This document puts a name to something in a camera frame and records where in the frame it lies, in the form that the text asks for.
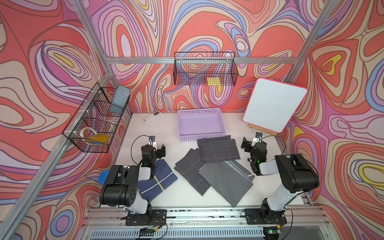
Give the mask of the navy yellow-striped pillowcase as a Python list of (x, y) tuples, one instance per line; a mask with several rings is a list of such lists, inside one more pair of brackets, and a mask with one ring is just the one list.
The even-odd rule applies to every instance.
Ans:
[(158, 160), (155, 167), (156, 172), (152, 179), (138, 182), (141, 196), (149, 202), (178, 180), (178, 177), (164, 159)]

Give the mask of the dark grey grid pillowcase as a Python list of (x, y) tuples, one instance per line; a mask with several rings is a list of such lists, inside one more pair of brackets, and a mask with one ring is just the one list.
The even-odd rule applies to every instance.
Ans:
[(205, 163), (234, 161), (240, 159), (236, 140), (230, 135), (197, 140), (201, 157)]

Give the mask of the dark grey checked pillowcase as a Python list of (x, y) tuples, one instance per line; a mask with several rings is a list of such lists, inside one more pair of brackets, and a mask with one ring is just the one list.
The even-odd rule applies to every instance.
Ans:
[(201, 196), (211, 187), (199, 174), (199, 170), (204, 164), (205, 162), (200, 155), (200, 149), (190, 149), (175, 166), (175, 170), (181, 174)]

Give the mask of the plain grey pillowcase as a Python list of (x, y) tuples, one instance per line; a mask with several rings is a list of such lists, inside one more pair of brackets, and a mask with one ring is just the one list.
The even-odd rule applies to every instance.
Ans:
[(203, 177), (232, 207), (235, 207), (253, 186), (255, 175), (237, 161), (204, 164)]

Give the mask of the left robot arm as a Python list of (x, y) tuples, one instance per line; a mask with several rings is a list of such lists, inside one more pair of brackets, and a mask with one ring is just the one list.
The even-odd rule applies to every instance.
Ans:
[(156, 162), (166, 156), (166, 147), (156, 149), (151, 145), (141, 147), (142, 160), (139, 165), (113, 165), (103, 184), (99, 202), (109, 207), (124, 207), (136, 215), (151, 215), (151, 203), (139, 191), (139, 181), (152, 180), (156, 173)]

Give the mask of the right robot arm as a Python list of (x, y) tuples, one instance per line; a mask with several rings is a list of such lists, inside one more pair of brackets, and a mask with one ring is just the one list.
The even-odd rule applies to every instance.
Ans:
[(267, 143), (255, 137), (252, 141), (243, 138), (241, 148), (250, 153), (248, 162), (257, 176), (278, 174), (281, 185), (262, 202), (257, 217), (266, 224), (285, 223), (286, 206), (296, 197), (310, 192), (320, 185), (317, 170), (301, 155), (276, 155), (267, 161)]

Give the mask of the white remote control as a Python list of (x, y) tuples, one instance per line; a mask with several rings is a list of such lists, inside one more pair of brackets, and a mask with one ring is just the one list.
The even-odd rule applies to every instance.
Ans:
[(151, 113), (150, 115), (146, 116), (145, 118), (143, 118), (143, 122), (147, 124), (150, 121), (152, 121), (155, 118), (157, 118), (158, 116), (160, 116), (161, 114), (162, 113), (160, 111), (155, 111), (155, 112)]

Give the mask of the blue-lid clear jar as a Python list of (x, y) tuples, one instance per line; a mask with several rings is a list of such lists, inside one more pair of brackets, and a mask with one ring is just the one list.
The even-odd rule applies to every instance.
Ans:
[(104, 185), (104, 184), (105, 184), (109, 172), (110, 172), (109, 170), (106, 170), (106, 171), (102, 172), (102, 173), (99, 175), (99, 177), (98, 177), (98, 182), (99, 182), (101, 185)]

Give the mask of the grey blue sponge block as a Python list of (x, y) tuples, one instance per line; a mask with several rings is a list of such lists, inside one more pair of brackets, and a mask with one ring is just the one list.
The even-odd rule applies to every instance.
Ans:
[(131, 90), (124, 87), (118, 86), (115, 90), (112, 105), (123, 108), (127, 103), (131, 94)]

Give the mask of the green circuit board left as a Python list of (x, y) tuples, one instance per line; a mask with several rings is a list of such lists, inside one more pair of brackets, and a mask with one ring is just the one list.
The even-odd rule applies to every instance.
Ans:
[(142, 228), (139, 231), (139, 236), (153, 236), (158, 230), (159, 228)]

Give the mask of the green circuit board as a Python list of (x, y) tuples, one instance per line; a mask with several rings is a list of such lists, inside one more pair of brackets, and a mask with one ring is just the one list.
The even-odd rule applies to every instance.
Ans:
[(263, 227), (263, 233), (265, 236), (267, 235), (277, 235), (279, 236), (280, 233), (281, 233), (281, 226), (280, 225), (277, 225), (277, 226), (272, 226), (272, 227)]
[(142, 228), (139, 231), (139, 236), (153, 236), (158, 230), (159, 228)]

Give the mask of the clear tape roll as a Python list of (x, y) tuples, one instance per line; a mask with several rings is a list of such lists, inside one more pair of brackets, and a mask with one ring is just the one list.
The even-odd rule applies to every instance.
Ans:
[(95, 129), (90, 127), (85, 127), (80, 130), (80, 137), (82, 139), (87, 139), (88, 137), (91, 137), (96, 134), (98, 134), (98, 132)]

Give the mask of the white board pink frame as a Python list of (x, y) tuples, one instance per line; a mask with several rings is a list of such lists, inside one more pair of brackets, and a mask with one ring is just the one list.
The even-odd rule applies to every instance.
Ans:
[(256, 80), (243, 121), (281, 133), (307, 94), (307, 88), (260, 78)]

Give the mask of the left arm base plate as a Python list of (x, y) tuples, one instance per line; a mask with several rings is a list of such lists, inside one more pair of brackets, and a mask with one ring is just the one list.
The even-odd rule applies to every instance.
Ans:
[(150, 214), (132, 214), (129, 213), (123, 220), (128, 227), (137, 226), (162, 226), (166, 223), (167, 210), (152, 210)]

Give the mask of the aluminium rail frame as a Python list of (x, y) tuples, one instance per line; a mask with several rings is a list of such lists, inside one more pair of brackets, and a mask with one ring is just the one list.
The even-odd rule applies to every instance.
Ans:
[(90, 210), (77, 240), (337, 240), (336, 231), (320, 207), (290, 206), (281, 233), (267, 235), (248, 225), (244, 206), (167, 208), (166, 223), (153, 236), (139, 236), (145, 226), (128, 227), (119, 209)]

